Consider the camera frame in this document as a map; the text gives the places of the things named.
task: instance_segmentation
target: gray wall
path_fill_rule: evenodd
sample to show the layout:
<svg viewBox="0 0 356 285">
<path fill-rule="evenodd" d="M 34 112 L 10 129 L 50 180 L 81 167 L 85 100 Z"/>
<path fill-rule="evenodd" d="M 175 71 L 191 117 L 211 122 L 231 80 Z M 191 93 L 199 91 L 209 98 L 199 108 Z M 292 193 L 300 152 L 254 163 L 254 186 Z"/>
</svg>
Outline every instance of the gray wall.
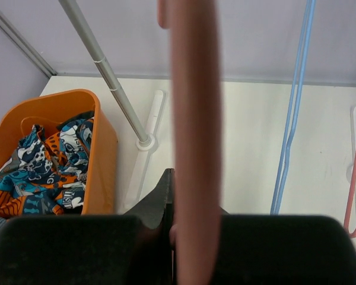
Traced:
<svg viewBox="0 0 356 285">
<path fill-rule="evenodd" d="M 168 75 L 157 0 L 78 0 L 117 74 Z M 291 80 L 306 0 L 218 0 L 224 78 Z M 96 73 L 57 0 L 0 0 L 57 72 Z M 306 80 L 356 84 L 356 0 L 318 0 Z"/>
<path fill-rule="evenodd" d="M 39 96 L 47 78 L 0 31 L 0 121 L 17 103 Z"/>
</svg>

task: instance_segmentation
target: colorful printed cloth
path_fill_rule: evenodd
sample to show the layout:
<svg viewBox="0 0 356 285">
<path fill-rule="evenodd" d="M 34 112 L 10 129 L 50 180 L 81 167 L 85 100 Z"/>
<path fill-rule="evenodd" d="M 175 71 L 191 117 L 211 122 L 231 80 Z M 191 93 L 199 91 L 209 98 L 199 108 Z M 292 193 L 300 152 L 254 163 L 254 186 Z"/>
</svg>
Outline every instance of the colorful printed cloth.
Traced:
<svg viewBox="0 0 356 285">
<path fill-rule="evenodd" d="M 93 112 L 80 114 L 49 138 L 33 126 L 0 169 L 1 217 L 60 215 L 83 205 L 93 123 Z"/>
</svg>

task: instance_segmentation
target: silver rod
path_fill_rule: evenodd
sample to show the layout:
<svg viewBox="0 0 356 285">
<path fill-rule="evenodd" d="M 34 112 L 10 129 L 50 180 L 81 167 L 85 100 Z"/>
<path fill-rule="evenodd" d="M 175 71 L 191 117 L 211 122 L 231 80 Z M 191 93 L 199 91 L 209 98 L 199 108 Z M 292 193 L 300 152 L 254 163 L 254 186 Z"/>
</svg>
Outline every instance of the silver rod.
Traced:
<svg viewBox="0 0 356 285">
<path fill-rule="evenodd" d="M 35 64 L 47 77 L 57 75 L 57 72 L 42 58 L 42 56 L 29 44 L 20 32 L 9 22 L 0 11 L 0 29 L 9 39 Z"/>
<path fill-rule="evenodd" d="M 142 146 L 149 145 L 151 143 L 151 138 L 147 135 L 144 127 L 141 125 L 141 122 L 129 102 L 123 87 L 121 86 L 119 80 L 117 80 L 76 0 L 59 0 L 59 3 L 65 10 L 67 17 L 69 17 L 71 24 L 74 26 L 83 44 L 93 58 L 97 69 L 99 70 L 101 76 L 103 76 L 113 97 L 116 99 L 128 122 L 135 131 L 138 139 L 140 140 L 140 144 Z"/>
</svg>

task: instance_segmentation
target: orange plastic container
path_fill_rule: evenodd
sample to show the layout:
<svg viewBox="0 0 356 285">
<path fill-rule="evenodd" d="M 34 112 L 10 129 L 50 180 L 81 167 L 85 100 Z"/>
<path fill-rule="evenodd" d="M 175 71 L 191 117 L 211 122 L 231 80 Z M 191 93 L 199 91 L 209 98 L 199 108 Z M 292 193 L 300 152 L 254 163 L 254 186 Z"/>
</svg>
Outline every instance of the orange plastic container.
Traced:
<svg viewBox="0 0 356 285">
<path fill-rule="evenodd" d="M 117 136 L 91 91 L 56 93 L 12 108 L 0 123 L 0 168 L 16 149 L 23 133 L 30 133 L 32 124 L 43 125 L 48 136 L 56 132 L 59 123 L 90 110 L 95 111 L 95 119 L 82 214 L 114 213 Z"/>
</svg>

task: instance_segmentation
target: patterned fabric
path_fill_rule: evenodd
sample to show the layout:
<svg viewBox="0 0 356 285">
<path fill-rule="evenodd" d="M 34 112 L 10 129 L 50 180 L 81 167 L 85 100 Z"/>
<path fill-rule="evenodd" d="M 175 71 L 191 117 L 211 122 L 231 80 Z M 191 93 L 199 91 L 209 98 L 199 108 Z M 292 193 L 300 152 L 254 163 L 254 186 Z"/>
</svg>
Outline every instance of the patterned fabric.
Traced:
<svg viewBox="0 0 356 285">
<path fill-rule="evenodd" d="M 1 217 L 60 215 L 83 205 L 94 123 L 92 112 L 85 114 L 90 117 L 66 121 L 49 138 L 34 125 L 20 140 L 0 169 Z"/>
</svg>

